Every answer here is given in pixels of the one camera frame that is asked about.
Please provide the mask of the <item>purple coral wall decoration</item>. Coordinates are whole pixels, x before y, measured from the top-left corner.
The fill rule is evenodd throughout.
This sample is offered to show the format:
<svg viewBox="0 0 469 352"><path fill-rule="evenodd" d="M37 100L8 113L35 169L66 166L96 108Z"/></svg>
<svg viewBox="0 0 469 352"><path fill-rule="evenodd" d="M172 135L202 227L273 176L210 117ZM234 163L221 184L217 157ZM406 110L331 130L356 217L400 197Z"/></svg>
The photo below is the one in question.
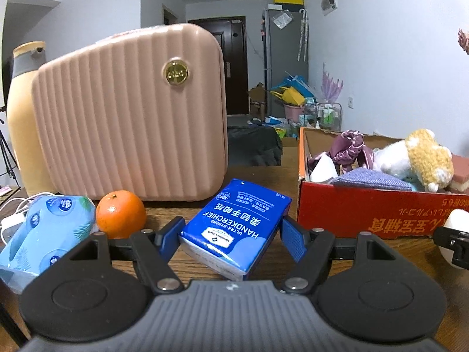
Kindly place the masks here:
<svg viewBox="0 0 469 352"><path fill-rule="evenodd" d="M329 72L325 70L323 64L321 92L326 103L335 103L344 87L344 81L334 79Z"/></svg>

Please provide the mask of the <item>pink ribbed small suitcase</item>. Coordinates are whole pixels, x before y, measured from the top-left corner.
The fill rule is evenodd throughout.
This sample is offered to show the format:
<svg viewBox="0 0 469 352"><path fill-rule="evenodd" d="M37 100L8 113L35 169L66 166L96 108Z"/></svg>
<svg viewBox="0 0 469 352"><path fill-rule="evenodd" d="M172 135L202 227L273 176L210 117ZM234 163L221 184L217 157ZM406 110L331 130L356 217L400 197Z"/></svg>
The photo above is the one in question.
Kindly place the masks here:
<svg viewBox="0 0 469 352"><path fill-rule="evenodd" d="M116 34L41 66L32 98L58 192L200 201L228 166L222 50L190 23Z"/></svg>

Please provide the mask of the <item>orange tangerine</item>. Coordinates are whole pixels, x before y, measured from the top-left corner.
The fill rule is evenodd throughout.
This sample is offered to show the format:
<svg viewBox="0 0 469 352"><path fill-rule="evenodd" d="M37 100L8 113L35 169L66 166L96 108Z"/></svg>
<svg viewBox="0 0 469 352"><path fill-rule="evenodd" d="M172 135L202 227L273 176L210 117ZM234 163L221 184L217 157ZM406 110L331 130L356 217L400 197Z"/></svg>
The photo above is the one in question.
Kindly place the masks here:
<svg viewBox="0 0 469 352"><path fill-rule="evenodd" d="M127 190L113 191L99 201L95 210L98 229L110 239L128 238L145 227L147 214L142 201Z"/></svg>

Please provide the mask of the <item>green snack bag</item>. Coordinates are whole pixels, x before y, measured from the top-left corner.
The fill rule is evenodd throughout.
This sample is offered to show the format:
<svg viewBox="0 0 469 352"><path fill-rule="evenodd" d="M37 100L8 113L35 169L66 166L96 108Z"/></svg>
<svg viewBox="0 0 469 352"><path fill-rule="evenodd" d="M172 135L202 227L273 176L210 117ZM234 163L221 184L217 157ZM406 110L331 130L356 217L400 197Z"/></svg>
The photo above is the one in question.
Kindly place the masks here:
<svg viewBox="0 0 469 352"><path fill-rule="evenodd" d="M284 138L287 134L287 130L281 127L275 127L275 131L279 138Z"/></svg>

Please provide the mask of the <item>light blue fluffy cloth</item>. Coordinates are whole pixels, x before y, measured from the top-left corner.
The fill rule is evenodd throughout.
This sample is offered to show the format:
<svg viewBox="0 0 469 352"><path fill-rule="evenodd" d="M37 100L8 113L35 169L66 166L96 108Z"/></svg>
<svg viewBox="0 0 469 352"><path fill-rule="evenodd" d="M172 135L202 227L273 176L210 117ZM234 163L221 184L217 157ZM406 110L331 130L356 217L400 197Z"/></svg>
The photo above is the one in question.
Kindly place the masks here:
<svg viewBox="0 0 469 352"><path fill-rule="evenodd" d="M425 191L425 187L415 176L406 176L402 180L411 186L413 192Z"/></svg>

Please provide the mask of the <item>yellow white plush toy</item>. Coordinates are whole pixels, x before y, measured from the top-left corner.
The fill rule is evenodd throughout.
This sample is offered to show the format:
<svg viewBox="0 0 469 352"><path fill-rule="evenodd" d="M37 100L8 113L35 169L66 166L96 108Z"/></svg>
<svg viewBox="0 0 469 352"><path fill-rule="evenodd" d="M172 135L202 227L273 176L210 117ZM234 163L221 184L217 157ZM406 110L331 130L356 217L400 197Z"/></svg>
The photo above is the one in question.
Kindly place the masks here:
<svg viewBox="0 0 469 352"><path fill-rule="evenodd" d="M454 176L451 151L429 129L415 130L403 140L375 149L373 169L400 180L418 180L426 192L444 190Z"/></svg>

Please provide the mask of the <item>clear round plastic container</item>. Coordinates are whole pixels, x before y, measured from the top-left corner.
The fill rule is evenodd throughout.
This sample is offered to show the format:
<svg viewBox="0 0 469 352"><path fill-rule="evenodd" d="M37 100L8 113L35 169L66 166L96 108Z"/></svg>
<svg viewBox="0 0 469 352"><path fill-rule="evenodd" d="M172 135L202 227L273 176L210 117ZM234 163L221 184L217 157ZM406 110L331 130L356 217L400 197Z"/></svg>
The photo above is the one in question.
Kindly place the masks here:
<svg viewBox="0 0 469 352"><path fill-rule="evenodd" d="M454 209L433 234L433 242L449 265L468 270L468 212Z"/></svg>

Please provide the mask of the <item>dark brown entrance door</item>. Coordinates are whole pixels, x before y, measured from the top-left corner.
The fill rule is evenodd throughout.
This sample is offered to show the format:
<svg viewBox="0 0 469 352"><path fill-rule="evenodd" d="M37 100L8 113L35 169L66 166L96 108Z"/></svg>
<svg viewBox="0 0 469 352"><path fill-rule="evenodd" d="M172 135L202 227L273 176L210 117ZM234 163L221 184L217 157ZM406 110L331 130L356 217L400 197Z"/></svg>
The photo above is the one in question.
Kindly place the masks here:
<svg viewBox="0 0 469 352"><path fill-rule="evenodd" d="M235 16L228 18L204 18L190 20L210 32L222 49L228 115L247 115L248 98L248 62L246 18Z"/></svg>

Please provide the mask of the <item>blue soft tissue pack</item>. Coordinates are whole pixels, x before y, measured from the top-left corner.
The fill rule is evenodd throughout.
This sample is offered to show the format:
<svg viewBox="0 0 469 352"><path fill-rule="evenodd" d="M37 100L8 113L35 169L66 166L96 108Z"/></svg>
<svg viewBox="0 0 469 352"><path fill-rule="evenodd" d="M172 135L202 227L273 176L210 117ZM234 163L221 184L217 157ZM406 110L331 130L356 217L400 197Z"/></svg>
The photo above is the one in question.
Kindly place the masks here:
<svg viewBox="0 0 469 352"><path fill-rule="evenodd" d="M86 196L38 196L1 251L1 280L21 294L94 229L95 205Z"/></svg>

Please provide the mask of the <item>yellow and blue bags pile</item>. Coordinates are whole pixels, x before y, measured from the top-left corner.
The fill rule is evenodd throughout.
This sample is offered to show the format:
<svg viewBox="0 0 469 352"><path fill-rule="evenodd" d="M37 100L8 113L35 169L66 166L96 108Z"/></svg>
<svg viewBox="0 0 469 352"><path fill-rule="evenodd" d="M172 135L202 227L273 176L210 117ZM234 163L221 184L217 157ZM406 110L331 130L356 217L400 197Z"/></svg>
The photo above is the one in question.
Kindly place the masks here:
<svg viewBox="0 0 469 352"><path fill-rule="evenodd" d="M301 75L287 75L269 92L284 104L291 106L304 106L316 102L312 89Z"/></svg>

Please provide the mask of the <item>umbrella hanging on refrigerator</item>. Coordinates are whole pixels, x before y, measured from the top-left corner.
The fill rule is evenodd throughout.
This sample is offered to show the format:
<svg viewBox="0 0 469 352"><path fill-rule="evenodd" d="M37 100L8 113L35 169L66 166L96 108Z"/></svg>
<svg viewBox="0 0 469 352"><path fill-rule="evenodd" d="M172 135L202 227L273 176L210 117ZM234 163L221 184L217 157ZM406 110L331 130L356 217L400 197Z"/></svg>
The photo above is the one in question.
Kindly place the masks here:
<svg viewBox="0 0 469 352"><path fill-rule="evenodd" d="M302 8L300 9L300 13L302 14L302 18L300 22L300 40L297 60L303 60L305 62L308 53L308 10Z"/></svg>

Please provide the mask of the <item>blue handkerchief tissue pack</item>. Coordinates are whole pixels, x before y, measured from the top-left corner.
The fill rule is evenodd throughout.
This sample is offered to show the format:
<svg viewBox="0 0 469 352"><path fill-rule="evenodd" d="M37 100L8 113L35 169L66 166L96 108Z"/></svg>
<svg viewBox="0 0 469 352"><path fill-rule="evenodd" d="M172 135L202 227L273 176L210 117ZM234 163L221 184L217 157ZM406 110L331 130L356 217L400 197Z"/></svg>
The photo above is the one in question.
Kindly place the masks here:
<svg viewBox="0 0 469 352"><path fill-rule="evenodd" d="M291 202L287 195L233 179L184 226L181 247L228 280L246 280Z"/></svg>

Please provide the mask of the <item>purple satin scrunchie bag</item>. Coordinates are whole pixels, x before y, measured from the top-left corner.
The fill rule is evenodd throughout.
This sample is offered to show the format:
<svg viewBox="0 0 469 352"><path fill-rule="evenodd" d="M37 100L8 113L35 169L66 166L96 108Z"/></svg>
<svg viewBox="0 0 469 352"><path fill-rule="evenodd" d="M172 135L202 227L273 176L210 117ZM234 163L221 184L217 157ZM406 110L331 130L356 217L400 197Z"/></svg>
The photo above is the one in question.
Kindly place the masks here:
<svg viewBox="0 0 469 352"><path fill-rule="evenodd" d="M353 168L372 169L374 151L365 144L365 135L358 130L333 132L309 130L310 155L307 158L308 171L312 171L322 156L329 157L338 174L350 172Z"/></svg>

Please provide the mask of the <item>yellow thermos bottle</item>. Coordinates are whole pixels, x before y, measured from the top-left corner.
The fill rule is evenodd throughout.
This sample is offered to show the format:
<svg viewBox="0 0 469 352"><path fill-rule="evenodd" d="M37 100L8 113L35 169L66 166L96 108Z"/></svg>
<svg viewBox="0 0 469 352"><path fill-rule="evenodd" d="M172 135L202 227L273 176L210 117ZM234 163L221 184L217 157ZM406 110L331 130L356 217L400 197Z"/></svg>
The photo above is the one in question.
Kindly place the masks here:
<svg viewBox="0 0 469 352"><path fill-rule="evenodd" d="M43 41L24 43L13 50L6 118L13 152L28 195L56 191L40 146L32 99L33 78L45 63Z"/></svg>

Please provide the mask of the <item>brown cardboard box on floor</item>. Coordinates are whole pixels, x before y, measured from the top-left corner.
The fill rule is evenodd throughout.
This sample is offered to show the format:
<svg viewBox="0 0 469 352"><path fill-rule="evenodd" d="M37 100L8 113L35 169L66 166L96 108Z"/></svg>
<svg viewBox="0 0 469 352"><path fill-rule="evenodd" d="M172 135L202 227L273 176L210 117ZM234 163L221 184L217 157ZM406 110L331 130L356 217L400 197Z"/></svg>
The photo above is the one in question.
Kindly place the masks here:
<svg viewBox="0 0 469 352"><path fill-rule="evenodd" d="M249 115L253 118L265 120L266 117L266 90L263 83L258 83L248 91Z"/></svg>

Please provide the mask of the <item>pink plastic bucket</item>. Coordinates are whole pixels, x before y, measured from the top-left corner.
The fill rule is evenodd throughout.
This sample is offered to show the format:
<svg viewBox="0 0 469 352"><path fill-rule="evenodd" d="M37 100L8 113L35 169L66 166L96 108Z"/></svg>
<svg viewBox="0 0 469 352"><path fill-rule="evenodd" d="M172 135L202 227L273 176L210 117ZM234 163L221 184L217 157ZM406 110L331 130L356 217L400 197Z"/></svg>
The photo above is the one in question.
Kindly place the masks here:
<svg viewBox="0 0 469 352"><path fill-rule="evenodd" d="M294 106L294 105L284 105L285 115L289 121L292 122L299 122L300 116L305 113L304 106Z"/></svg>

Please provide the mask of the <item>red cardboard box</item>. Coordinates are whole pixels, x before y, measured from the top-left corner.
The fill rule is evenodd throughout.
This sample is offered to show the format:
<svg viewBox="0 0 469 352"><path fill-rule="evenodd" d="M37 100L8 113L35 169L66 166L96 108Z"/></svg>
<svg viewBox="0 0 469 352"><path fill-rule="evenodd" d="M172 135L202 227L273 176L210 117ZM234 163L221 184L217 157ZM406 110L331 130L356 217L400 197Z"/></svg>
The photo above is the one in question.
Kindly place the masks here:
<svg viewBox="0 0 469 352"><path fill-rule="evenodd" d="M309 180L308 158L328 151L337 133L300 129L297 222L338 237L370 231L384 239L430 236L455 209L468 210L466 193L399 192L335 187Z"/></svg>

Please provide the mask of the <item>yellow box atop refrigerator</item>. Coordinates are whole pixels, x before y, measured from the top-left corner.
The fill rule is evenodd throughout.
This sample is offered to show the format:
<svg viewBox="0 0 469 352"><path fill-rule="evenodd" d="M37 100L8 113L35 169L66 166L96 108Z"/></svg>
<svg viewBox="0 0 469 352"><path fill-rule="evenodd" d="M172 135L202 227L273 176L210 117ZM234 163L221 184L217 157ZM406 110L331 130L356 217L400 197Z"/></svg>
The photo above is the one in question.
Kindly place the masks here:
<svg viewBox="0 0 469 352"><path fill-rule="evenodd" d="M304 5L304 0L273 0L275 4L294 4L294 5Z"/></svg>

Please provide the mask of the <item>black chair backrest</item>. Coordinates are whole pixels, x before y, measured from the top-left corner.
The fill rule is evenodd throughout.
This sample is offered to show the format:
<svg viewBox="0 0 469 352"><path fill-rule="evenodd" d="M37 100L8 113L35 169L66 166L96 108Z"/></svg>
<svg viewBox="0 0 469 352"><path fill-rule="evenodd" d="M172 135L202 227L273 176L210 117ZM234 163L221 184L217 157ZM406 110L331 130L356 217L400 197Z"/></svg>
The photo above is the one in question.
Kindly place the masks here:
<svg viewBox="0 0 469 352"><path fill-rule="evenodd" d="M229 126L228 166L281 166L283 146L269 126Z"/></svg>

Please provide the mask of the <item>lavender knit drawstring pouch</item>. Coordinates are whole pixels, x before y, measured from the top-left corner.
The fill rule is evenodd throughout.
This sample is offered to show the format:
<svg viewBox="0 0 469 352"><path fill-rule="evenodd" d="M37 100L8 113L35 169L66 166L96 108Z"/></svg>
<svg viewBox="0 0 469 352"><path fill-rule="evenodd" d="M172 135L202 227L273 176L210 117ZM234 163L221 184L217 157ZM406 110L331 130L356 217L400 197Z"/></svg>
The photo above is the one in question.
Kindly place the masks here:
<svg viewBox="0 0 469 352"><path fill-rule="evenodd" d="M331 185L411 192L412 185L389 174L368 168L356 168L335 177Z"/></svg>

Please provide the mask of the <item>grey refrigerator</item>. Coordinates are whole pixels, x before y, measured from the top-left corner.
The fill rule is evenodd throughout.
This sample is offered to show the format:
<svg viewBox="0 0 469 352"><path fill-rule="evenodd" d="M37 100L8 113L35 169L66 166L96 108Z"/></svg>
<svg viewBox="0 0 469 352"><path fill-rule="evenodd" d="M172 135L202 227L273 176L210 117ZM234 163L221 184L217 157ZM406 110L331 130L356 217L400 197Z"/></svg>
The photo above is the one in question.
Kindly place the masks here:
<svg viewBox="0 0 469 352"><path fill-rule="evenodd" d="M297 59L302 13L265 9L262 13L266 113L284 118L283 103L270 92L288 76L308 79L308 61Z"/></svg>

